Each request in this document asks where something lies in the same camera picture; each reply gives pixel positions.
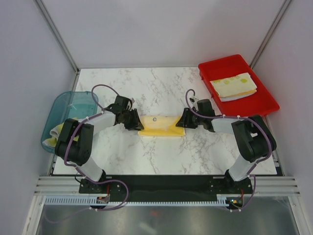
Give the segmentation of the yellow towel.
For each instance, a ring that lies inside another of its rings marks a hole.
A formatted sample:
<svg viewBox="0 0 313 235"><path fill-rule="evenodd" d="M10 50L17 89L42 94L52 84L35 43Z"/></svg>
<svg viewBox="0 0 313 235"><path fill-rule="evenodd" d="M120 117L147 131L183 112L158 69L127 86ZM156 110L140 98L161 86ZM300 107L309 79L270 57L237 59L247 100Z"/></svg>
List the yellow towel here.
<svg viewBox="0 0 313 235"><path fill-rule="evenodd" d="M185 130L177 127L179 116L142 116L140 118L144 127L138 131L142 137L183 137Z"/></svg>

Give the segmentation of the light blue towel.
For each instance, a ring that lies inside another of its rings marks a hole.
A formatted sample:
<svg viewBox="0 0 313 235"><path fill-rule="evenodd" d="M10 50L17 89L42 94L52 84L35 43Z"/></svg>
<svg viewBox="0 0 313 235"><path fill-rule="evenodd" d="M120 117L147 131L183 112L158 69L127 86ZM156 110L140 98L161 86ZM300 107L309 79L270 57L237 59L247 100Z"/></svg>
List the light blue towel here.
<svg viewBox="0 0 313 235"><path fill-rule="evenodd" d="M242 99L245 97L249 97L251 95L253 95L254 93L249 93L249 94L242 94L242 95L238 95L238 96L230 96L230 97L220 97L220 100L222 102L229 102L229 101L234 101L234 100L238 100L238 99Z"/></svg>

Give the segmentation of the green frog pattern towel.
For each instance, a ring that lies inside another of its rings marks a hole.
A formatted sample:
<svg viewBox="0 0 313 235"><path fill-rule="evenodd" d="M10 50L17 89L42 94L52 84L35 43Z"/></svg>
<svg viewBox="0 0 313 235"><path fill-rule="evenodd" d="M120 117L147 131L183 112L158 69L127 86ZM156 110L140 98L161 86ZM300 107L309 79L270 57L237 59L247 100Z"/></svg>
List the green frog pattern towel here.
<svg viewBox="0 0 313 235"><path fill-rule="evenodd" d="M248 72L233 77L210 81L218 97L256 93L257 86Z"/></svg>

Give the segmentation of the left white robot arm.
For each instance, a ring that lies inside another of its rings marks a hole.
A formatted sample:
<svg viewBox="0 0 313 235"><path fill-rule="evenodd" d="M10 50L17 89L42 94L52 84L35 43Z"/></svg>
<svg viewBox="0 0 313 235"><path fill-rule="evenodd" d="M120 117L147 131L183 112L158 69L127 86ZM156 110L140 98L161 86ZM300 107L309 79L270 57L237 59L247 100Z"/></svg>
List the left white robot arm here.
<svg viewBox="0 0 313 235"><path fill-rule="evenodd" d="M120 95L113 104L91 117L66 119L54 148L55 155L62 158L66 166L90 180L90 187L96 193L106 190L107 181L105 171L91 156L94 136L118 124L129 131L144 129L137 109L133 108L133 100Z"/></svg>

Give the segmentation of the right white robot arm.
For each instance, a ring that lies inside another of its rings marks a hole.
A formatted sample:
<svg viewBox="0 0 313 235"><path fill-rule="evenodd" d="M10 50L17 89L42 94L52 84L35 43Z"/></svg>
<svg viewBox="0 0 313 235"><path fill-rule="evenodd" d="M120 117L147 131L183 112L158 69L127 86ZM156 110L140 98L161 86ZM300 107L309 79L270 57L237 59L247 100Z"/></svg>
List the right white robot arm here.
<svg viewBox="0 0 313 235"><path fill-rule="evenodd" d="M212 133L232 134L235 137L239 156L233 166L225 172L224 189L235 193L241 188L258 163L267 160L277 143L260 115L226 118L215 115L209 99L190 98L193 107L184 108L176 123L177 127L196 129L202 126Z"/></svg>

